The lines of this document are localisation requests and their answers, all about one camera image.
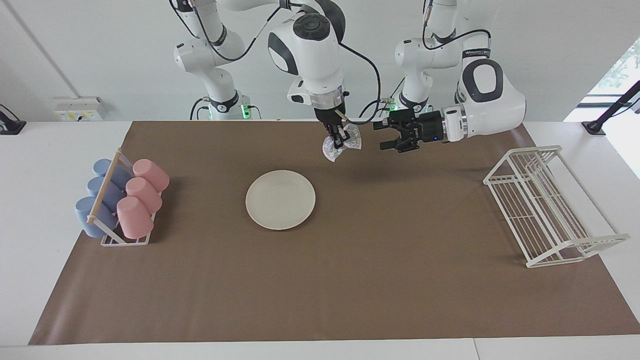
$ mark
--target dish rack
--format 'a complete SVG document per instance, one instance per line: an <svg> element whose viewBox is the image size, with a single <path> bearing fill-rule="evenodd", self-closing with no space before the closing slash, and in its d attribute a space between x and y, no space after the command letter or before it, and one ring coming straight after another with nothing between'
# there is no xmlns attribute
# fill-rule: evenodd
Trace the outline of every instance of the dish rack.
<svg viewBox="0 0 640 360"><path fill-rule="evenodd" d="M102 231L106 233L106 235L103 236L102 240L100 241L100 244L104 247L146 245L149 243L149 239L151 238L151 233L146 235L144 238L127 239L124 236L120 236L115 232L115 230L117 230L118 226L120 225L119 221L116 223L116 229L111 230L107 225L104 224L104 222L100 221L100 219L97 217L98 210L100 209L100 204L102 204L104 195L107 192L107 185L111 181L111 178L113 177L113 173L115 172L116 167L118 165L123 166L124 169L126 169L126 171L128 171L130 174L133 175L133 164L122 154L122 149L118 149L116 151L116 154L113 156L113 160L111 160L111 165L107 170L107 174L104 176L104 182L102 183L102 186L98 191L98 196L96 196L95 198L95 202L93 203L91 212L87 216L86 222L87 224L90 224L90 225L95 224L97 227L99 227ZM151 221L153 222L156 221L156 213L151 214Z"/></svg>
<svg viewBox="0 0 640 360"><path fill-rule="evenodd" d="M630 238L619 234L560 154L562 147L508 151L484 179L527 260L527 268L576 263ZM614 233L590 236L560 191L559 160Z"/></svg>

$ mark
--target crumpled plastic wrap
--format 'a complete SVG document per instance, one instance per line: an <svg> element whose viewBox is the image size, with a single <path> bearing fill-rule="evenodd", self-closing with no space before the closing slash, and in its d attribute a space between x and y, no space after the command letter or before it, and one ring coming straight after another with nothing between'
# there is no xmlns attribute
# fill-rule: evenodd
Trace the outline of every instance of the crumpled plastic wrap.
<svg viewBox="0 0 640 360"><path fill-rule="evenodd" d="M344 146L340 149L336 149L333 146L333 138L327 136L324 139L322 145L322 151L324 156L332 163L340 156L346 149L362 150L362 135L360 135L360 129L354 124L349 124L344 127L344 130L349 133L351 138L344 142Z"/></svg>

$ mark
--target metal wire rack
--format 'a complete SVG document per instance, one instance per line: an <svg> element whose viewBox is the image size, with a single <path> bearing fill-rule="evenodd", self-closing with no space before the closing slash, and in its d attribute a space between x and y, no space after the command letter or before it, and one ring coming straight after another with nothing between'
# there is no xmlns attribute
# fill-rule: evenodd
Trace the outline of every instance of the metal wire rack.
<svg viewBox="0 0 640 360"><path fill-rule="evenodd" d="M508 151L484 179L527 260L528 268L575 263L630 238L590 236L556 184L548 164L559 159L615 233L617 230L566 164L560 146Z"/></svg>

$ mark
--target black stand base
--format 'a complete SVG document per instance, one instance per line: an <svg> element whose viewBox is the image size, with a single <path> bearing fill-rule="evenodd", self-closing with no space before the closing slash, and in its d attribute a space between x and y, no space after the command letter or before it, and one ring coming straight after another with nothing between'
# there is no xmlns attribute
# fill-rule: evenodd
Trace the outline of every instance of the black stand base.
<svg viewBox="0 0 640 360"><path fill-rule="evenodd" d="M18 124L17 129L11 130L11 131L0 130L0 135L18 135L22 131L22 129L24 129L24 126L27 124L26 121L16 121L16 123Z"/></svg>
<svg viewBox="0 0 640 360"><path fill-rule="evenodd" d="M592 123L591 121L584 121L582 122L582 126L584 126L584 128L587 130L587 132L591 135L606 135L606 133L604 131L602 131L602 129L600 129L600 131L594 131L589 127L589 124Z"/></svg>

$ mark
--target blue cup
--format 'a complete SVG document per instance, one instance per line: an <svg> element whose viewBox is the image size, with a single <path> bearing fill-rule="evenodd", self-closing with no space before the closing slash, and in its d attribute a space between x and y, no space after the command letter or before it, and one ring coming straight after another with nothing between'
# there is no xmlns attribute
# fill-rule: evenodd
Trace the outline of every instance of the blue cup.
<svg viewBox="0 0 640 360"><path fill-rule="evenodd" d="M89 196L98 197L98 192L100 192L100 187L103 182L104 176L94 177L91 179L86 185L86 190L89 193ZM122 199L124 199L124 193L116 186L116 184L110 181L109 184L107 184L107 192L104 193L102 203L106 205L110 212L115 213L118 208L118 201Z"/></svg>
<svg viewBox="0 0 640 360"><path fill-rule="evenodd" d="M97 225L89 225L86 223L86 218L91 213L91 208L93 207L93 203L95 202L95 197L85 197L76 203L76 216L78 220L80 220L80 224L82 224L82 228L86 232L86 234L91 238L101 238L106 235L101 228ZM111 230L116 228L118 221L111 214L109 209L104 204L100 204L100 208L98 209L97 218L107 225Z"/></svg>
<svg viewBox="0 0 640 360"><path fill-rule="evenodd" d="M93 164L93 173L96 176L105 176L107 174L107 170L111 166L111 160L109 159L101 159ZM116 166L116 170L113 172L113 176L111 177L111 182L116 184L116 186L124 191L127 188L127 182L133 178L128 171L121 167L120 165Z"/></svg>

